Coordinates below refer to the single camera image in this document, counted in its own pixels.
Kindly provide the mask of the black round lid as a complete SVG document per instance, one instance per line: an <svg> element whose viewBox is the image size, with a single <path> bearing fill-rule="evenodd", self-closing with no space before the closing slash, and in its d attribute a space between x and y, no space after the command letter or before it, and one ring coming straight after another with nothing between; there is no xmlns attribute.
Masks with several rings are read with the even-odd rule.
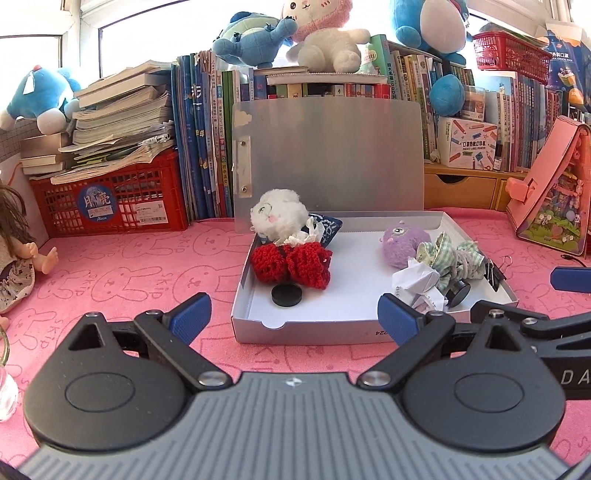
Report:
<svg viewBox="0 0 591 480"><path fill-rule="evenodd" d="M303 299L303 290L293 283L280 283L270 291L271 299L276 306L290 308L297 306Z"/></svg>

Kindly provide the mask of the large blue plush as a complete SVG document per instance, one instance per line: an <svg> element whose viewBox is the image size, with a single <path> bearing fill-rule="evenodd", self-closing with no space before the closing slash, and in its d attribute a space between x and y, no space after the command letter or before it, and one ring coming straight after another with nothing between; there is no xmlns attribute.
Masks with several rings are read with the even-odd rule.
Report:
<svg viewBox="0 0 591 480"><path fill-rule="evenodd" d="M433 85L430 101L435 113L457 115L465 102L465 89L452 74L451 64L466 65L460 54L467 43L469 10L466 1L396 0L391 2L392 24L405 46L442 60L443 76Z"/></svg>

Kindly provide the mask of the white fluffy plush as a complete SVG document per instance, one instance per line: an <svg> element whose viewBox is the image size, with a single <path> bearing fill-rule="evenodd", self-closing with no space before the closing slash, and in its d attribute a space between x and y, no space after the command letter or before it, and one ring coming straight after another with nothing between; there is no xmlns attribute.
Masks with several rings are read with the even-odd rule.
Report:
<svg viewBox="0 0 591 480"><path fill-rule="evenodd" d="M281 243L301 231L308 220L308 209L297 192L272 189L250 208L252 231L264 243Z"/></svg>

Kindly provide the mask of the stack of books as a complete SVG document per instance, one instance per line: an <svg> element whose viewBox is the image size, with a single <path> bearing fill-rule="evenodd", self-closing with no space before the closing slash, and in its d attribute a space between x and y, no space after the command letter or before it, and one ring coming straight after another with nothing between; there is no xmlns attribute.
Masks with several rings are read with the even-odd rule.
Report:
<svg viewBox="0 0 591 480"><path fill-rule="evenodd" d="M23 173L60 185L150 163L176 146L168 93L170 63L146 61L99 79L75 93L79 109L65 131L41 134L56 146L21 149Z"/></svg>

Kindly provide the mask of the white colourful box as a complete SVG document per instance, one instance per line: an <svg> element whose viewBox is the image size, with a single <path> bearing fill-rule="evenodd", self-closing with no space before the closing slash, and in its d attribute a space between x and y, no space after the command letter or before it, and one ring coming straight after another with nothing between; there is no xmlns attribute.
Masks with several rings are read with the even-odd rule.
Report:
<svg viewBox="0 0 591 480"><path fill-rule="evenodd" d="M486 122L440 117L437 145L441 163L450 168L492 171L497 129Z"/></svg>

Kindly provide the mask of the black round puck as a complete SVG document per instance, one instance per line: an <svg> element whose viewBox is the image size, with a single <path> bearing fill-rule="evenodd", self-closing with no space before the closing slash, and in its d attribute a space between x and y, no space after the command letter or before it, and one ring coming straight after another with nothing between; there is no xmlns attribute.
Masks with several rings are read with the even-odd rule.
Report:
<svg viewBox="0 0 591 480"><path fill-rule="evenodd" d="M455 308L460 305L470 291L471 285L463 279L451 282L446 292L447 306L449 308Z"/></svg>

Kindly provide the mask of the blue white plush left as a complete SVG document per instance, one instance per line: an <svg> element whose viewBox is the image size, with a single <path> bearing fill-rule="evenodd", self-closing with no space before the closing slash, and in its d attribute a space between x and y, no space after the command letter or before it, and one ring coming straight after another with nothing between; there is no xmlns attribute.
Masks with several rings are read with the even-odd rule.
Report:
<svg viewBox="0 0 591 480"><path fill-rule="evenodd" d="M9 131L23 118L34 120L43 135L65 131L73 113L79 109L75 93L80 89L80 83L69 69L36 65L21 80L1 113L1 129Z"/></svg>

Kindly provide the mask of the blue elephant plush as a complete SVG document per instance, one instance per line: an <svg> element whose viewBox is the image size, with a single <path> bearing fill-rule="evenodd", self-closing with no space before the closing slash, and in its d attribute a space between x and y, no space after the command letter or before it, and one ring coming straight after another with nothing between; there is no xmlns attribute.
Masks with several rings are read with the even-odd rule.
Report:
<svg viewBox="0 0 591 480"><path fill-rule="evenodd" d="M229 20L212 44L212 52L224 62L256 69L273 66L283 44L297 33L293 17L276 17L239 11Z"/></svg>

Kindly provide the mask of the brown haired doll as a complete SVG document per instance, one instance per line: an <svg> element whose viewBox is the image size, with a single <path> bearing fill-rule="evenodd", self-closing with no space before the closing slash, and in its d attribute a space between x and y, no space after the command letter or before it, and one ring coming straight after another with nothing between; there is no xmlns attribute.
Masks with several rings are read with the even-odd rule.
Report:
<svg viewBox="0 0 591 480"><path fill-rule="evenodd" d="M10 325L8 313L33 290L38 273L49 274L59 262L53 247L42 254L29 232L21 194L1 184L1 327Z"/></svg>

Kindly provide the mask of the row of books right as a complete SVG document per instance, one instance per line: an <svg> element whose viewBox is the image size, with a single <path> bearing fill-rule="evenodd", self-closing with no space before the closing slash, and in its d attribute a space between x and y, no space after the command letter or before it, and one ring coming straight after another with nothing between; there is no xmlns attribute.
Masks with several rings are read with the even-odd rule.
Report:
<svg viewBox="0 0 591 480"><path fill-rule="evenodd" d="M430 93L432 85L443 76L442 60L393 44L378 34L370 38L362 68L386 79L387 84L377 88L377 95L419 104L423 155L441 163L437 140L438 121L443 116L433 110ZM492 171L530 170L560 114L561 96L517 72L488 71L480 75L454 63L451 70L465 89L464 105L451 117L498 127Z"/></svg>

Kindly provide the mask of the green checked cloth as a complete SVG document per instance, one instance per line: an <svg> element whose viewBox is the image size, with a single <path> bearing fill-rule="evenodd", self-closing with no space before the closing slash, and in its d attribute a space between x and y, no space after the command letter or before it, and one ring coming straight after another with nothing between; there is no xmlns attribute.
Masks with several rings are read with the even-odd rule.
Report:
<svg viewBox="0 0 591 480"><path fill-rule="evenodd" d="M435 241L422 242L416 260L437 271L437 288L445 293L458 280L480 280L485 276L486 257L475 241L454 246L448 233L442 232Z"/></svg>

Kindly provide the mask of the red knitted item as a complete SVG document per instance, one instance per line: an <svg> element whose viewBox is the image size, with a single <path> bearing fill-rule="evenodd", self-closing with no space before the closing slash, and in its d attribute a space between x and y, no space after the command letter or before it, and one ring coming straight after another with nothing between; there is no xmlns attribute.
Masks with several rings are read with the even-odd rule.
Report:
<svg viewBox="0 0 591 480"><path fill-rule="evenodd" d="M325 290L331 282L332 251L318 242L299 246L266 244L250 256L256 278L266 284L296 283L315 290Z"/></svg>

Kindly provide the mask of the black binder clip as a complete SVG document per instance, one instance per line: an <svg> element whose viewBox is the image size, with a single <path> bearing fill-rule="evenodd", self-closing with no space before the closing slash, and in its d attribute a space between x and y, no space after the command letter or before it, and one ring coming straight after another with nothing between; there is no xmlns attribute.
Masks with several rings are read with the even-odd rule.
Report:
<svg viewBox="0 0 591 480"><path fill-rule="evenodd" d="M485 274L484 278L494 291L498 291L501 284L507 280L505 270L513 264L513 259L510 255L505 255L502 259L501 265L495 263L492 259L485 258Z"/></svg>

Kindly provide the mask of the white pink plush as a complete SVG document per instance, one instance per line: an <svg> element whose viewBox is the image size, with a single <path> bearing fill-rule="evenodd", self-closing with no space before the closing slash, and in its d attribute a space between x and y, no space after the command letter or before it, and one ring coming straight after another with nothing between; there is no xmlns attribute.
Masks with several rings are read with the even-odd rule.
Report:
<svg viewBox="0 0 591 480"><path fill-rule="evenodd" d="M359 46L370 42L370 32L344 28L352 10L348 0L284 1L281 17L297 22L287 60L312 73L358 72L363 60Z"/></svg>

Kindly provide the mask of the blue cardboard box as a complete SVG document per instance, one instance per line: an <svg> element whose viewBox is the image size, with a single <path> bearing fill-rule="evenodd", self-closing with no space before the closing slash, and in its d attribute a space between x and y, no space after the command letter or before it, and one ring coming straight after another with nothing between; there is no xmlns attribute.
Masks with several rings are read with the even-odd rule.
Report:
<svg viewBox="0 0 591 480"><path fill-rule="evenodd" d="M590 36L574 23L546 23L547 45L552 55L548 87L584 115L590 115Z"/></svg>

